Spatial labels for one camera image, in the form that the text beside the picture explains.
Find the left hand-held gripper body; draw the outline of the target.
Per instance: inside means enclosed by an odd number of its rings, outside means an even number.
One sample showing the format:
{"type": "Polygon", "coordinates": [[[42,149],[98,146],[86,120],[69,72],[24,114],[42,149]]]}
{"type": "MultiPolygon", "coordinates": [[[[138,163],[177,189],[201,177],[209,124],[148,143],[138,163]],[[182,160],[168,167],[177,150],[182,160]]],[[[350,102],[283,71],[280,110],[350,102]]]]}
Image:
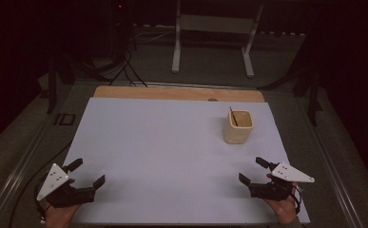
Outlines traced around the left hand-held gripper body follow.
{"type": "Polygon", "coordinates": [[[75,188],[71,186],[68,173],[65,173],[61,166],[54,163],[44,178],[36,200],[46,200],[55,208],[93,202],[95,191],[91,191],[89,187],[75,188]]]}

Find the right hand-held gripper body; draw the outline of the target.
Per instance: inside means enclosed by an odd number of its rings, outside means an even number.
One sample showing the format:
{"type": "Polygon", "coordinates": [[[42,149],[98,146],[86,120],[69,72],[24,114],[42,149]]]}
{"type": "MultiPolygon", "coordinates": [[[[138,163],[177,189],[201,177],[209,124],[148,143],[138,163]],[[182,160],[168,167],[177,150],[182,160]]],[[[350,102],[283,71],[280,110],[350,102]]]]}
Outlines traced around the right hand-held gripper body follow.
{"type": "Polygon", "coordinates": [[[286,200],[293,190],[294,182],[314,182],[315,179],[285,162],[278,162],[271,171],[271,181],[265,184],[251,183],[248,187],[253,198],[286,200]]]}

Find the cream square ceramic cup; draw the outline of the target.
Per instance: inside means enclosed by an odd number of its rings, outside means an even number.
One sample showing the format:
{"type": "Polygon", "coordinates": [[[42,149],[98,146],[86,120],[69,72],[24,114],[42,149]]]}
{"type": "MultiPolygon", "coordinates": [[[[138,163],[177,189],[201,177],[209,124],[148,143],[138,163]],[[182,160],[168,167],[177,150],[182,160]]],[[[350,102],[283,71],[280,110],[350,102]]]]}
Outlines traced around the cream square ceramic cup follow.
{"type": "Polygon", "coordinates": [[[251,134],[254,124],[252,115],[246,110],[233,110],[238,126],[235,126],[230,111],[223,129],[223,138],[226,143],[243,144],[251,134]]]}

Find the thin black pencil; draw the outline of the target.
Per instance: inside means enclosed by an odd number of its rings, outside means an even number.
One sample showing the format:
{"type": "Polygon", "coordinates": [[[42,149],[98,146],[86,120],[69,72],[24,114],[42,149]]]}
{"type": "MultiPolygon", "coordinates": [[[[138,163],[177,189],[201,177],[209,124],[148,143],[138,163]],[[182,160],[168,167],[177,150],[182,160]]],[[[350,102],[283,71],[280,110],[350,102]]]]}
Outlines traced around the thin black pencil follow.
{"type": "Polygon", "coordinates": [[[237,122],[237,120],[236,120],[235,113],[234,113],[234,111],[233,111],[232,107],[230,106],[230,107],[229,107],[229,109],[230,109],[230,114],[231,114],[231,116],[232,116],[232,119],[233,119],[233,121],[234,121],[235,126],[238,126],[238,122],[237,122]]]}

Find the person's right hand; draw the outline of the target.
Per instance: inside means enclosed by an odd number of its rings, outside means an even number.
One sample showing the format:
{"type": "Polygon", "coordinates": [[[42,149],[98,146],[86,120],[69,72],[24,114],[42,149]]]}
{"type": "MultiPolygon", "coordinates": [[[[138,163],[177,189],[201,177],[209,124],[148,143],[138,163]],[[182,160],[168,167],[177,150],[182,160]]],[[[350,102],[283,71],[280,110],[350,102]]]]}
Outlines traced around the person's right hand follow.
{"type": "Polygon", "coordinates": [[[291,196],[280,201],[265,199],[264,202],[272,209],[280,225],[289,225],[299,219],[296,213],[296,201],[291,196]]]}

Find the person's left hand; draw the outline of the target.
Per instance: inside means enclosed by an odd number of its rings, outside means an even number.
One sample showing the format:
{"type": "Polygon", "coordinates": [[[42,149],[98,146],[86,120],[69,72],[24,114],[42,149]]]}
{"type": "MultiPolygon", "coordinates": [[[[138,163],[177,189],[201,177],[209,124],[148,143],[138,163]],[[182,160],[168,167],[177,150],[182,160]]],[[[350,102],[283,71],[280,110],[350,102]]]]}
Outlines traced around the person's left hand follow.
{"type": "Polygon", "coordinates": [[[69,228],[79,205],[55,208],[49,205],[46,209],[46,228],[69,228]]]}

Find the white paper sheet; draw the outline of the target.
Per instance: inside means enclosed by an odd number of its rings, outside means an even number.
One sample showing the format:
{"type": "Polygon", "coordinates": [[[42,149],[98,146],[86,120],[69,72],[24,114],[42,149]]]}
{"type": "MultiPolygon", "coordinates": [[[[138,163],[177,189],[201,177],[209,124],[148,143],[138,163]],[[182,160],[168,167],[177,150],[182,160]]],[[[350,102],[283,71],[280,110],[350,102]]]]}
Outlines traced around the white paper sheet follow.
{"type": "Polygon", "coordinates": [[[72,173],[78,187],[101,176],[95,201],[74,220],[84,224],[263,224],[269,206],[253,199],[242,173],[265,183],[257,165],[286,162],[267,103],[92,98],[66,161],[84,163],[72,173]],[[249,111],[253,130],[243,144],[224,141],[229,107],[249,111]]]}

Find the black floor stand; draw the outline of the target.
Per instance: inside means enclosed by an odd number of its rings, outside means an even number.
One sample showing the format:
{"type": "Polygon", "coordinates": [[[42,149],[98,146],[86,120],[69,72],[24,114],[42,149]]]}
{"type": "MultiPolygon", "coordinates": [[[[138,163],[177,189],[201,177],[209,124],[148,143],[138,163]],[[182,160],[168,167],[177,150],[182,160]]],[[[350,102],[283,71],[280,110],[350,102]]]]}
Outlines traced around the black floor stand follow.
{"type": "Polygon", "coordinates": [[[57,103],[57,77],[66,85],[72,85],[75,81],[70,62],[65,55],[48,59],[48,114],[54,110],[57,103]]]}
{"type": "Polygon", "coordinates": [[[259,86],[258,90],[272,90],[292,80],[296,80],[292,93],[295,97],[302,97],[306,92],[309,92],[307,116],[311,124],[317,126],[320,75],[316,55],[312,53],[314,47],[313,38],[312,34],[306,34],[298,53],[285,75],[270,84],[259,86]]]}

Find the white metal stand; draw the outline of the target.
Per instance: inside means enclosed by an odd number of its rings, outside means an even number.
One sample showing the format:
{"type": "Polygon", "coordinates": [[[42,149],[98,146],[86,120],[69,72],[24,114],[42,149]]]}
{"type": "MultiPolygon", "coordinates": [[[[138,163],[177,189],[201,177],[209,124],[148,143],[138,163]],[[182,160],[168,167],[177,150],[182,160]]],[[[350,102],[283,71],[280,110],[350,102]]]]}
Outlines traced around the white metal stand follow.
{"type": "Polygon", "coordinates": [[[182,14],[181,3],[181,0],[176,0],[175,47],[171,71],[173,73],[178,73],[180,71],[182,30],[225,32],[248,35],[248,42],[244,47],[242,47],[242,59],[246,76],[248,78],[253,78],[255,76],[255,72],[251,62],[250,50],[256,37],[264,5],[258,5],[256,15],[253,19],[245,19],[182,14]]]}

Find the black rectangular floor frame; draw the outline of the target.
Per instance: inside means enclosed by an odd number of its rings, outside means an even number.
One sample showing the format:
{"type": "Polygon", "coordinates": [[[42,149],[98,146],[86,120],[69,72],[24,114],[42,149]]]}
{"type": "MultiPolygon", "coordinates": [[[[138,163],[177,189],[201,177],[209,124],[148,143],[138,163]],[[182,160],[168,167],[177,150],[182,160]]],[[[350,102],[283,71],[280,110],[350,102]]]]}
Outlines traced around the black rectangular floor frame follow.
{"type": "Polygon", "coordinates": [[[54,125],[73,125],[76,116],[74,114],[58,113],[54,125]]]}

